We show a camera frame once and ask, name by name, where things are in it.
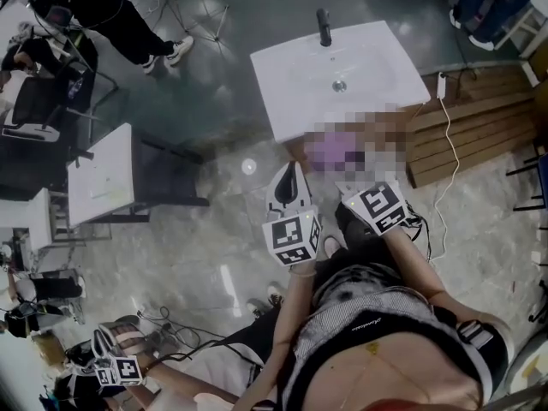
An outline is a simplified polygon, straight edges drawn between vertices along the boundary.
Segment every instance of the torso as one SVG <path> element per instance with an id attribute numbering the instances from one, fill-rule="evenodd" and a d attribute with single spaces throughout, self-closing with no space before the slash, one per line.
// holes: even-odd
<path id="1" fill-rule="evenodd" d="M 302 409 L 359 411 L 385 398 L 477 409 L 481 387 L 428 338 L 400 332 L 330 357 L 314 374 Z"/>

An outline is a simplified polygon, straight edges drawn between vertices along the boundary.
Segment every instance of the faucet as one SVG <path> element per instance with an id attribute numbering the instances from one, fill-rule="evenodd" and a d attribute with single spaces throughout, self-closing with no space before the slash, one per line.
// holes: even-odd
<path id="1" fill-rule="evenodd" d="M 320 8 L 316 11 L 316 18 L 318 19 L 319 28 L 319 43 L 324 47 L 331 45 L 331 30 L 329 29 L 329 12 L 324 8 Z"/>

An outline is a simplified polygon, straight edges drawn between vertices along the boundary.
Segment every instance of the shoe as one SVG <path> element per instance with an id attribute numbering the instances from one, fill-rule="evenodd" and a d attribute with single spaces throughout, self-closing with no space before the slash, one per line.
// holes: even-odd
<path id="1" fill-rule="evenodd" d="M 165 63 L 171 67 L 181 61 L 182 56 L 187 53 L 194 44 L 194 38 L 186 37 L 183 41 L 173 43 L 173 53 L 165 56 Z"/>
<path id="2" fill-rule="evenodd" d="M 149 55 L 148 61 L 140 65 L 143 68 L 145 74 L 149 74 L 154 70 L 154 64 L 156 64 L 158 58 L 159 57 L 153 57 L 152 55 Z"/>
<path id="3" fill-rule="evenodd" d="M 481 41 L 478 41 L 476 38 L 474 38 L 473 35 L 468 36 L 468 39 L 470 40 L 470 43 L 475 45 L 476 47 L 479 47 L 480 49 L 483 49 L 484 51 L 494 51 L 495 45 L 492 41 L 488 41 L 487 43 L 482 43 Z"/>
<path id="4" fill-rule="evenodd" d="M 256 319 L 265 315 L 265 309 L 263 308 L 263 304 L 258 300 L 252 298 L 251 300 L 247 301 L 246 306 L 249 312 L 252 313 Z"/>
<path id="5" fill-rule="evenodd" d="M 333 236 L 327 236 L 324 240 L 324 251 L 328 259 L 341 248 L 341 244 Z"/>
<path id="6" fill-rule="evenodd" d="M 284 289 L 277 283 L 271 283 L 266 288 L 266 293 L 268 295 L 268 302 L 272 307 L 280 307 L 283 303 L 283 293 Z"/>
<path id="7" fill-rule="evenodd" d="M 86 298 L 86 282 L 84 282 L 84 278 L 82 276 L 78 276 L 78 286 L 82 288 L 82 293 L 80 294 L 80 298 Z"/>
<path id="8" fill-rule="evenodd" d="M 453 15 L 453 9 L 449 11 L 449 21 L 451 22 L 454 28 L 456 29 L 461 28 L 462 24 L 459 21 L 455 20 L 455 16 Z"/>

